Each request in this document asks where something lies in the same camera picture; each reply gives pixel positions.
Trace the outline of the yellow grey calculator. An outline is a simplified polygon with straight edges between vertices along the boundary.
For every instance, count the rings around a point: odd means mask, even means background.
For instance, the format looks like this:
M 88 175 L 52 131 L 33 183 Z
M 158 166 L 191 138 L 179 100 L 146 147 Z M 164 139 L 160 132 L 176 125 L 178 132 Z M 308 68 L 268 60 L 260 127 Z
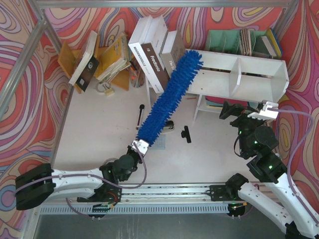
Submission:
M 165 135 L 160 135 L 151 146 L 151 149 L 165 149 Z

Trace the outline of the blue microfiber duster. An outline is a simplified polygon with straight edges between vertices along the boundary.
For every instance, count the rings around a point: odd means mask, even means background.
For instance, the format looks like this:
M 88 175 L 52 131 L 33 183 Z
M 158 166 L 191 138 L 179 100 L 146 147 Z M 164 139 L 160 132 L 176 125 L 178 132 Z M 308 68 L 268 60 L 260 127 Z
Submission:
M 203 66 L 202 55 L 195 50 L 187 50 L 180 58 L 176 69 L 172 72 L 166 89 L 158 97 L 152 109 L 138 130 L 136 139 L 139 143 L 147 143 L 152 146 L 166 121 L 176 111 L 182 97 L 192 84 L 194 78 Z

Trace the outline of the black clip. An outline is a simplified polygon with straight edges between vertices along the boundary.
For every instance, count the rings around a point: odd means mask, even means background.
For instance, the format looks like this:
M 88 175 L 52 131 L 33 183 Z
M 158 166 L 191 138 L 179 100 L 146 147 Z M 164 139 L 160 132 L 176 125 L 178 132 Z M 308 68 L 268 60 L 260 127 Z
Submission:
M 184 130 L 181 131 L 181 137 L 185 138 L 187 143 L 191 143 L 191 137 L 190 137 L 189 128 L 187 125 L 185 125 Z

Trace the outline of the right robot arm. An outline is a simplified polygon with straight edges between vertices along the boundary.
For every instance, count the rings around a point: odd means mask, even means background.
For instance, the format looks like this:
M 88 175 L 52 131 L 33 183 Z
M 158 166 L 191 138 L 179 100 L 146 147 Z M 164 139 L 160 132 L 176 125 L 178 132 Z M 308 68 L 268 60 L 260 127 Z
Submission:
M 234 142 L 239 145 L 237 156 L 249 160 L 249 171 L 280 202 L 276 203 L 264 195 L 239 173 L 226 181 L 222 194 L 230 200 L 243 200 L 251 204 L 275 223 L 287 239 L 317 239 L 319 214 L 299 191 L 291 176 L 292 159 L 297 150 L 293 149 L 285 165 L 273 151 L 279 142 L 273 130 L 265 125 L 265 121 L 276 120 L 279 113 L 287 112 L 280 109 L 277 103 L 269 101 L 260 102 L 257 108 L 231 105 L 228 101 L 223 103 L 220 119 L 236 117 L 230 125 L 238 129 Z

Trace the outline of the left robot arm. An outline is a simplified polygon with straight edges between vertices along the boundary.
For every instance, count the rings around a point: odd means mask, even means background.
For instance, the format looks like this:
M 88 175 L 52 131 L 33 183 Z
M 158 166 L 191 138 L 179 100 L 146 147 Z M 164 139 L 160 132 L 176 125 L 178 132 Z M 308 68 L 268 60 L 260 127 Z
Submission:
M 118 202 L 119 183 L 127 181 L 138 164 L 144 164 L 148 146 L 136 141 L 126 154 L 94 169 L 64 171 L 45 163 L 18 176 L 15 180 L 16 208 L 33 209 L 47 200 L 76 198 L 78 202 Z

